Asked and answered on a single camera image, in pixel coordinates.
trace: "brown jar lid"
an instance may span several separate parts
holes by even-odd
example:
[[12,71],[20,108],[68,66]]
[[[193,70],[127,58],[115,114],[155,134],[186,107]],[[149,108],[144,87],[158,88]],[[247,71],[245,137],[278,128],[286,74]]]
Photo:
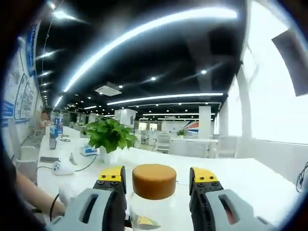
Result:
[[148,200],[162,200],[175,191],[177,173],[166,165],[139,165],[133,170],[134,192]]

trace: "white pot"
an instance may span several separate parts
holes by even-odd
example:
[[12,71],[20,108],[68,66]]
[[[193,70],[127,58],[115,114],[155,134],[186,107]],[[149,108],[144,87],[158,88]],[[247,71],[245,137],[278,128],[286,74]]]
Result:
[[110,152],[107,154],[105,147],[101,146],[100,147],[100,155],[101,155],[101,160],[107,164],[115,164],[118,159],[118,155],[116,152]]

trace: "chair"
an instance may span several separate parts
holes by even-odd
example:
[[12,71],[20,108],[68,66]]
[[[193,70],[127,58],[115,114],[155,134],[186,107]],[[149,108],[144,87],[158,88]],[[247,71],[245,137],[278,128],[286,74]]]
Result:
[[238,137],[235,136],[220,136],[215,158],[235,158],[237,139]]
[[15,157],[16,169],[33,182],[36,182],[39,151],[34,146],[21,146],[14,119],[8,120],[9,136]]
[[170,136],[169,135],[158,135],[155,143],[155,151],[168,153],[170,148]]

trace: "black ceiling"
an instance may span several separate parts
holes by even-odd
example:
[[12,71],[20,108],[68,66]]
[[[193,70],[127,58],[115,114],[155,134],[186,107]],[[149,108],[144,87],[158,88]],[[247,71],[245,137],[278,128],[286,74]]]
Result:
[[[113,106],[106,104],[156,95],[227,93],[240,66],[239,57],[246,24],[245,0],[121,0],[107,3],[97,0],[64,0],[59,6],[61,1],[56,2],[56,10],[62,10],[83,22],[54,19],[50,27],[50,15],[41,23],[37,56],[42,55],[45,42],[45,51],[58,51],[51,57],[37,60],[36,63],[38,75],[52,71],[52,74],[38,79],[39,84],[50,83],[41,87],[41,92],[47,90],[42,95],[47,96],[49,106],[54,106],[58,97],[63,95],[59,107],[63,108],[68,103],[78,103],[73,111],[78,107],[101,105],[101,108],[97,107],[93,112],[98,110],[98,113],[112,114],[111,109],[133,106],[139,116],[149,111],[166,113],[167,110],[173,113],[185,113],[185,110],[197,113],[199,102],[209,102],[213,113],[219,111],[219,103],[225,101],[227,94],[215,97],[160,99]],[[166,15],[206,6],[233,9],[237,12],[237,18],[229,21],[183,21],[143,33],[113,49],[75,82],[68,92],[63,92],[78,67],[100,48],[125,32]],[[207,73],[202,75],[201,70],[207,70]],[[156,77],[156,80],[151,81],[151,77]],[[118,89],[122,93],[109,97],[95,92],[106,82],[123,85],[122,89]],[[156,106],[160,103],[175,104]]]

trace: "glass jar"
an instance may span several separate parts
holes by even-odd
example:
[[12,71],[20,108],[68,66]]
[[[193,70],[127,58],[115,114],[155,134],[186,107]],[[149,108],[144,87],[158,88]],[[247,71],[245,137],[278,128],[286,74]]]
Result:
[[129,213],[134,231],[174,230],[176,172],[164,165],[140,165],[133,170]]

